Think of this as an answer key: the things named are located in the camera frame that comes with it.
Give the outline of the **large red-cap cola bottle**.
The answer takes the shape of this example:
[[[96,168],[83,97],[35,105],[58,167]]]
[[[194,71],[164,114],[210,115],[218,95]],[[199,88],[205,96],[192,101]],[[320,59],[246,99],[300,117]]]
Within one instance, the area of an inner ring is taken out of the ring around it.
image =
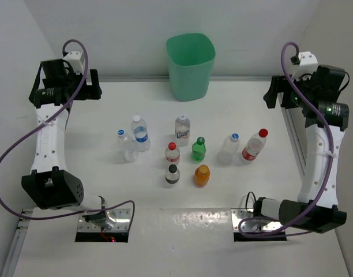
[[[263,150],[268,136],[267,129],[260,129],[256,134],[252,135],[242,150],[242,158],[245,162],[253,162],[259,153]]]

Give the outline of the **clear Pocari bottle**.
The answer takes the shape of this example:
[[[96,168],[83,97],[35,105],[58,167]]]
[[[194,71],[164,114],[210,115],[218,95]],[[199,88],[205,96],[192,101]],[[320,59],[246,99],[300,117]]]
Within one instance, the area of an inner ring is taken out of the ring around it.
[[[127,162],[135,162],[138,158],[138,151],[132,136],[123,129],[119,129],[117,135],[118,146],[124,159]]]
[[[232,162],[235,153],[239,148],[239,135],[232,133],[223,142],[220,151],[217,154],[218,159],[223,164],[229,164]]]

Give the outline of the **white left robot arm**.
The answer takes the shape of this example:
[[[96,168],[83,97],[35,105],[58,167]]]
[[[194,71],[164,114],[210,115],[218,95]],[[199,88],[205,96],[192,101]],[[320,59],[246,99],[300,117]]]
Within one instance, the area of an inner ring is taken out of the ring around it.
[[[82,81],[84,56],[68,53],[62,59],[43,61],[29,95],[35,106],[37,124],[36,153],[31,172],[21,179],[22,188],[41,209],[92,210],[103,208],[103,198],[85,192],[79,178],[69,173],[65,162],[65,130],[70,107],[55,115],[79,90],[77,100],[99,100],[102,90],[98,74],[90,71],[92,84]]]

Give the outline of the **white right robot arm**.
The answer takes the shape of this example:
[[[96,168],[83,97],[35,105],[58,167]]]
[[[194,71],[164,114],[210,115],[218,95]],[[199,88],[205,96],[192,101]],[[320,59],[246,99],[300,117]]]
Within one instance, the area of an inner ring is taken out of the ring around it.
[[[282,225],[299,216],[312,202],[316,204],[293,227],[315,233],[326,233],[343,224],[346,212],[339,210],[336,175],[339,149],[348,126],[349,107],[337,101],[348,85],[349,74],[341,68],[320,65],[312,73],[302,73],[294,84],[307,99],[303,101],[285,76],[273,76],[264,101],[275,107],[278,93],[283,94],[281,107],[299,107],[305,118],[307,154],[305,174],[297,200],[277,201],[260,197],[253,215],[278,220]]]

